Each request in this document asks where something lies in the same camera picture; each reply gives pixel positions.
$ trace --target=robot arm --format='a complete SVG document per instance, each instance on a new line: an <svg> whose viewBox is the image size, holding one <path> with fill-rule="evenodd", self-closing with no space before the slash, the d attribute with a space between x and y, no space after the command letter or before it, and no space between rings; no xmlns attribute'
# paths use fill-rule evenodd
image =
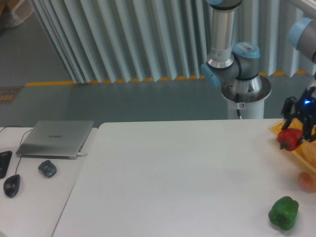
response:
<svg viewBox="0 0 316 237"><path fill-rule="evenodd" d="M309 18L302 18L297 21L290 28L288 40L295 49L316 63L315 21ZM316 74L299 100L296 100L295 97L289 97L285 100L281 114L285 119L282 129L287 129L294 118L303 124L303 135L298 143L301 143L303 139L309 142L316 140L316 135L311 135L316 124Z"/></svg>
<svg viewBox="0 0 316 237"><path fill-rule="evenodd" d="M306 12L314 19L316 19L316 1L314 0L287 0L294 6Z"/></svg>
<svg viewBox="0 0 316 237"><path fill-rule="evenodd" d="M213 8L213 14L211 52L201 66L205 79L211 85L221 86L229 105L229 119L241 118L241 109L244 119L262 119L264 104L254 102L263 102L268 97L271 84L259 75L259 47L250 42L232 46L235 11L241 0L206 1Z"/></svg>

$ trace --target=blue joint cap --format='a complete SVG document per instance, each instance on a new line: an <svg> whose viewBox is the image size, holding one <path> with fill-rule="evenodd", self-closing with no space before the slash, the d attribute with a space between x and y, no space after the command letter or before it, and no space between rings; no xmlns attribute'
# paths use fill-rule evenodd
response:
<svg viewBox="0 0 316 237"><path fill-rule="evenodd" d="M217 5L220 4L223 0L206 0L210 5Z"/></svg>
<svg viewBox="0 0 316 237"><path fill-rule="evenodd" d="M239 42L233 46L233 52L244 58L260 58L259 47L250 42Z"/></svg>
<svg viewBox="0 0 316 237"><path fill-rule="evenodd" d="M210 83L212 86L215 86L215 87L218 87L221 85L216 75L212 72L212 70L209 68L209 66L206 63L202 64L201 69L207 83Z"/></svg>
<svg viewBox="0 0 316 237"><path fill-rule="evenodd" d="M287 35L287 40L290 42L291 45L293 45L293 47L295 47L295 49L297 49L298 42L300 41L303 31L312 21L312 19L304 17L291 26Z"/></svg>

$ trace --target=laptop logo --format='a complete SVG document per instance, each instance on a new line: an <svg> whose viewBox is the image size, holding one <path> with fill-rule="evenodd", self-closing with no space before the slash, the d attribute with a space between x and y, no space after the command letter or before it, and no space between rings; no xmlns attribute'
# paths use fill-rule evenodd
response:
<svg viewBox="0 0 316 237"><path fill-rule="evenodd" d="M62 135L49 135L49 138L62 138Z"/></svg>

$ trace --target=laptop lid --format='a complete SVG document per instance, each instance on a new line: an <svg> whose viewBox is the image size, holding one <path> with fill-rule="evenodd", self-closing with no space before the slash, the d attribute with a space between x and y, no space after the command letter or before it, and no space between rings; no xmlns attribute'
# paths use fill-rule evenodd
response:
<svg viewBox="0 0 316 237"><path fill-rule="evenodd" d="M93 121L38 121L17 150L17 156L76 159Z"/></svg>

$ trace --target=computer mouse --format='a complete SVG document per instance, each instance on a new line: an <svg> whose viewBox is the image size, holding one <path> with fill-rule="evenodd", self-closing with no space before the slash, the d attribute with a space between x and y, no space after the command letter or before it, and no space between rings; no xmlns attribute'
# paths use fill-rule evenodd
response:
<svg viewBox="0 0 316 237"><path fill-rule="evenodd" d="M45 160L39 165L39 170L45 175L47 178L52 177L57 172L56 166L50 161Z"/></svg>
<svg viewBox="0 0 316 237"><path fill-rule="evenodd" d="M15 174L7 178L3 184L5 195L7 195L9 198L14 197L19 191L20 181L21 177L19 174Z"/></svg>

